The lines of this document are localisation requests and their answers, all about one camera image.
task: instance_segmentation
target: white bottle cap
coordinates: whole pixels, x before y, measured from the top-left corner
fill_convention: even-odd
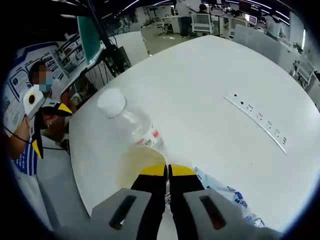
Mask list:
[[[126,106],[126,98],[118,88],[108,88],[97,100],[98,109],[107,118],[118,116]]]

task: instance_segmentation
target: plastic water bottle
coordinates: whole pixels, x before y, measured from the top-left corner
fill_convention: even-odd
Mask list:
[[[112,121],[118,137],[124,143],[149,146],[161,150],[164,141],[139,107],[129,107],[126,97],[118,88],[109,88],[97,101],[98,109]]]

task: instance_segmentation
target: computer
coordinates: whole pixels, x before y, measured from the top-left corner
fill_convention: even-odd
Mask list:
[[[245,14],[244,18],[248,21],[248,23],[252,25],[257,25],[258,18],[255,16],[251,16],[249,14]]]

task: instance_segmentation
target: bottle label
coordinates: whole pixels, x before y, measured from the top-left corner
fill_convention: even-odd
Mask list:
[[[148,146],[150,148],[161,150],[164,146],[164,140],[159,131],[151,124],[148,132],[136,144]]]

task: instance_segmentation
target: bottle cap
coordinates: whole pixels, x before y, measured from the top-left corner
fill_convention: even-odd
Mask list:
[[[118,88],[108,88],[97,100],[98,109],[109,119],[118,116],[125,108],[127,100]]]

